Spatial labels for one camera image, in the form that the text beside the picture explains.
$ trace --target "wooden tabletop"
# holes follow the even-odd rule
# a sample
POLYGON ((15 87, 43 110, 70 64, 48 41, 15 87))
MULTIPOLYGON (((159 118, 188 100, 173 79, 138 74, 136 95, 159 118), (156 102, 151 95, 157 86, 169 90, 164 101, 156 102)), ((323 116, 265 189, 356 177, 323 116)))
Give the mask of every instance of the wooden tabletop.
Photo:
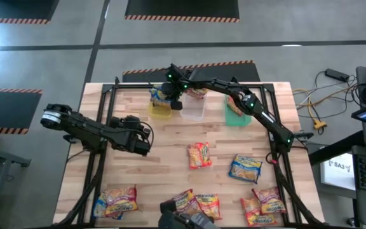
MULTIPOLYGON (((301 127, 290 83, 276 82, 273 85, 282 123, 293 132, 299 131, 301 127)), ((101 88, 102 83, 86 84, 79 110, 94 120, 101 88)), ((246 127, 226 126, 224 95, 217 92, 207 93, 205 116, 201 121, 185 120, 178 111, 174 111, 169 120, 152 119, 147 112, 149 97, 148 89, 117 90, 112 115, 120 118, 138 116, 141 121, 152 126, 155 138, 147 157, 108 148, 101 187, 101 190, 108 190, 136 185, 139 210, 124 213, 123 219, 119 221, 98 218, 96 226, 157 226, 161 216, 159 204, 190 188, 194 193, 218 194, 222 220, 216 221, 217 226, 246 226, 240 198, 253 197, 252 188, 276 186, 273 167, 265 162, 265 156, 270 151, 266 129, 255 118, 246 127), (186 147, 194 142, 210 144, 211 167, 189 169, 186 147), (258 184, 228 176, 235 154, 251 156, 264 162, 258 184)), ((103 120, 106 118, 109 99, 106 101, 103 120)), ((71 146, 69 156, 78 151, 81 151, 81 145, 71 146)), ((292 149, 289 159, 297 194, 315 217, 324 221, 308 154, 303 149, 292 149)), ((54 223, 63 219, 80 197, 87 161, 88 153, 85 153, 67 163, 54 223)), ((288 195, 286 202, 290 220, 294 221, 288 195)), ((91 206, 92 201, 89 201, 87 216, 90 215, 91 206)), ((276 219, 277 226, 280 226, 281 217, 277 216, 276 219)))

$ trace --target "black platform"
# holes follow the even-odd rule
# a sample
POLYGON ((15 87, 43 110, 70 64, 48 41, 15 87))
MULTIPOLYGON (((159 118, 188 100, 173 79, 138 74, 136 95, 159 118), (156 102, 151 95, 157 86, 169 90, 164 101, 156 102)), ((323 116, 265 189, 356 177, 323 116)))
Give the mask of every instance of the black platform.
POLYGON ((0 0, 0 23, 47 24, 58 0, 0 0))
MULTIPOLYGON (((257 68, 252 60, 242 60, 235 62, 220 62, 212 64, 195 64, 191 66, 181 66, 183 69, 194 69, 199 67, 201 73, 209 78, 231 81, 235 76, 240 82, 260 82, 257 68)), ((123 73, 123 82, 164 82, 165 74, 159 69, 141 69, 126 71, 123 73)))
POLYGON ((127 20, 239 22, 238 0, 129 0, 127 20))
POLYGON ((0 88, 0 134, 26 134, 42 90, 0 88))

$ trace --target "plastic container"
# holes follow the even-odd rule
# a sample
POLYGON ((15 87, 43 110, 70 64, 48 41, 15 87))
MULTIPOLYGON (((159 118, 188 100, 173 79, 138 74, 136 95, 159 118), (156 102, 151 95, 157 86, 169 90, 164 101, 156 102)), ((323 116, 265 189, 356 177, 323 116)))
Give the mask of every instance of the plastic container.
POLYGON ((172 109, 163 106, 153 106, 153 102, 149 102, 147 111, 151 118, 168 119, 172 116, 172 109))
POLYGON ((228 95, 224 99, 224 107, 226 109, 226 125, 234 127, 244 127, 251 122, 251 116, 242 114, 238 116, 227 104, 228 95))
POLYGON ((184 95, 183 109, 180 111, 182 118, 194 121, 201 121, 204 118, 206 108, 207 94, 203 99, 196 99, 189 95, 184 95))

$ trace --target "concrete floor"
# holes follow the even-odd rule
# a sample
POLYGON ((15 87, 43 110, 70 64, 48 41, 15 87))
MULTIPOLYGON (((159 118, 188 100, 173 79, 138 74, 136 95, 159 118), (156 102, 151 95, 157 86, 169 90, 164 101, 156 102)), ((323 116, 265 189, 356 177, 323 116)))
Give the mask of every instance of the concrete floor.
MULTIPOLYGON (((127 0, 110 2, 101 44, 185 42, 339 41, 366 40, 366 0, 240 0, 239 24, 145 22, 123 20, 127 0)), ((61 0, 48 25, 0 24, 0 46, 92 45, 104 0, 61 0)), ((0 88, 44 90, 27 135, 1 135, 0 149, 32 158, 28 169, 14 167, 15 179, 4 185, 0 199, 0 227, 48 226, 53 218, 69 145, 62 132, 43 128, 39 120, 47 103, 78 108, 91 50, 0 51, 0 88)), ((261 81, 289 81, 292 88, 312 88, 316 73, 333 68, 354 74, 366 66, 366 45, 260 46, 248 48, 162 48, 99 50, 92 82, 112 82, 131 69, 255 60, 261 81)), ((319 85, 336 83, 320 76, 319 85)), ((314 99, 339 90, 315 92, 314 99)), ((296 102, 304 99, 295 97, 296 102)), ((344 109, 343 101, 326 101, 320 116, 344 109)), ((358 107, 325 121, 329 127, 313 141, 331 144, 361 129, 350 118, 358 107)), ((307 115, 305 110, 300 115, 307 115)), ((306 131, 315 132, 308 118, 306 131)), ((352 216, 350 199, 320 193, 325 219, 345 226, 352 216)))

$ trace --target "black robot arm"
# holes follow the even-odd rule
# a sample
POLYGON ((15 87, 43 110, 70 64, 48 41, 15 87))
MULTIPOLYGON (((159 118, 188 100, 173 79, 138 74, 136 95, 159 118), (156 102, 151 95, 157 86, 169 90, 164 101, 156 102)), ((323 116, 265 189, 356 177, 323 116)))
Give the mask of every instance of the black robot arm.
POLYGON ((41 124, 53 130, 63 130, 81 140, 83 146, 90 151, 99 150, 106 140, 111 147, 146 156, 151 145, 148 137, 150 130, 140 124, 134 116, 126 118, 112 117, 110 125, 104 125, 79 112, 72 111, 67 105, 49 104, 43 114, 41 124))
POLYGON ((239 84, 235 78, 232 82, 218 79, 194 80, 197 77, 198 69, 193 72, 182 73, 179 68, 172 64, 168 68, 168 82, 162 84, 162 92, 169 95, 169 99, 177 100, 182 92, 192 89, 207 88, 216 92, 229 95, 233 98, 235 105, 246 115, 254 116, 265 128, 274 136, 278 147, 283 151, 289 152, 294 140, 293 133, 282 124, 277 123, 275 118, 265 112, 264 106, 248 87, 239 84))

